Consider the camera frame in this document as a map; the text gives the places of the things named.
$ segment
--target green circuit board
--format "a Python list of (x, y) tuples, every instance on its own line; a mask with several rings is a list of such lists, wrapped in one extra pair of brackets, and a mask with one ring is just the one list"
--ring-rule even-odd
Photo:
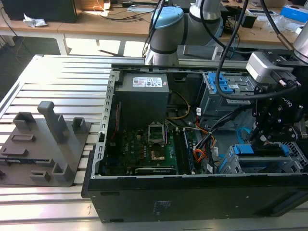
[[(180, 174), (173, 135), (174, 130), (167, 130), (164, 134), (165, 139), (162, 142), (153, 143), (149, 142), (148, 129), (123, 131), (119, 142), (116, 144), (120, 145), (119, 152), (116, 154), (110, 152), (107, 156), (104, 167), (105, 175), (135, 175), (134, 170), (141, 168), (143, 170), (146, 168), (169, 168), (175, 171), (174, 174)], [(184, 155), (189, 162), (188, 156), (192, 153), (196, 135), (193, 131), (187, 131), (185, 134), (187, 139), (183, 138), (180, 144), (183, 145)], [(151, 129), (150, 139), (158, 140), (162, 138), (162, 129)]]
[[(151, 139), (159, 139), (161, 134), (151, 133)], [(153, 160), (151, 157), (151, 145), (148, 143), (146, 130), (131, 130), (124, 132), (122, 139), (121, 162), (126, 166), (171, 166), (177, 167), (177, 159), (174, 151), (173, 136), (167, 132), (167, 144), (157, 145), (158, 149), (165, 151), (164, 160)]]

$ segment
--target floor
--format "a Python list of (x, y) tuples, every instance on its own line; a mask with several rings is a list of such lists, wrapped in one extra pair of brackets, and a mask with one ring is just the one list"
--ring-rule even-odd
[[(9, 91), (18, 79), (24, 68), (31, 61), (34, 54), (60, 55), (56, 40), (51, 38), (14, 38), (15, 46), (1, 45), (0, 49), (0, 100)], [(100, 40), (99, 47), (95, 40), (91, 39), (67, 39), (70, 54), (73, 55), (106, 55), (115, 53), (118, 56), (141, 57), (142, 42), (120, 42)], [(179, 46), (179, 58), (211, 59), (213, 47), (189, 47), (190, 55), (183, 55), (183, 46)], [(242, 60), (242, 57), (234, 56), (232, 59)]]

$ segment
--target table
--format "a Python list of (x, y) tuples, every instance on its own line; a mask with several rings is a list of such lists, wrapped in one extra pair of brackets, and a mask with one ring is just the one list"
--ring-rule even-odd
[[(308, 203), (279, 218), (221, 219), (101, 224), (89, 199), (80, 196), (90, 150), (97, 141), (111, 64), (142, 64), (141, 58), (36, 55), (0, 103), (0, 145), (15, 125), (19, 111), (42, 118), (41, 100), (51, 100), (65, 119), (84, 117), (91, 128), (74, 185), (58, 187), (0, 186), (1, 231), (303, 231), (308, 229)], [(210, 67), (217, 61), (180, 60), (180, 65)], [(229, 68), (246, 62), (226, 61)]]
[[(233, 1), (224, 4), (243, 5), (242, 3), (236, 3)], [(278, 12), (280, 11), (279, 8), (274, 8), (274, 10)], [(113, 9), (110, 11), (110, 16), (111, 14), (116, 14), (112, 17), (121, 18), (134, 15), (132, 12), (119, 13), (121, 11), (124, 10), (119, 8)], [(54, 38), (57, 40), (60, 54), (68, 55), (69, 50), (65, 42), (66, 38), (144, 42), (148, 36), (150, 15), (144, 15), (142, 18), (144, 19), (143, 21), (122, 23), (103, 19), (102, 17), (95, 15), (94, 12), (83, 12), (75, 24), (48, 22), (48, 26), (38, 28), (28, 27), (22, 21), (10, 21), (8, 18), (7, 20), (17, 35), (23, 37)], [(238, 32), (241, 38), (239, 47), (255, 49), (284, 48), (277, 39), (275, 33), (270, 33), (263, 28), (264, 24), (264, 22), (256, 21), (252, 29), (241, 27)], [(294, 42), (297, 37), (297, 34), (293, 32), (283, 32), (283, 34), (290, 40), (290, 42)], [(14, 33), (9, 29), (1, 17), (0, 35), (14, 36)], [(230, 35), (223, 34), (220, 40), (226, 44), (229, 38)]]

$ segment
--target metal extrusion rail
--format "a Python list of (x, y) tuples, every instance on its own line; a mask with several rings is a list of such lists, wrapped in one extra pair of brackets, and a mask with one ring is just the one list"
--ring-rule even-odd
[[(80, 196), (87, 159), (97, 141), (104, 96), (112, 63), (142, 64), (138, 58), (36, 55), (0, 103), (0, 145), (5, 143), (20, 111), (42, 117), (37, 106), (53, 101), (65, 119), (82, 116), (91, 129), (74, 186), (69, 188), (0, 186), (1, 231), (295, 231), (308, 230), (308, 203), (280, 218), (101, 224), (89, 199)], [(215, 67), (215, 61), (180, 60), (181, 65)], [(244, 62), (226, 62), (244, 68)]]

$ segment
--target black computer case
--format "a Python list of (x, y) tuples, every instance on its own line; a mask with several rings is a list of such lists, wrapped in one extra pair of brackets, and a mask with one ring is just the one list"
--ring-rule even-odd
[(82, 12), (80, 0), (2, 0), (11, 20), (22, 20), (24, 14), (36, 19), (75, 23)]

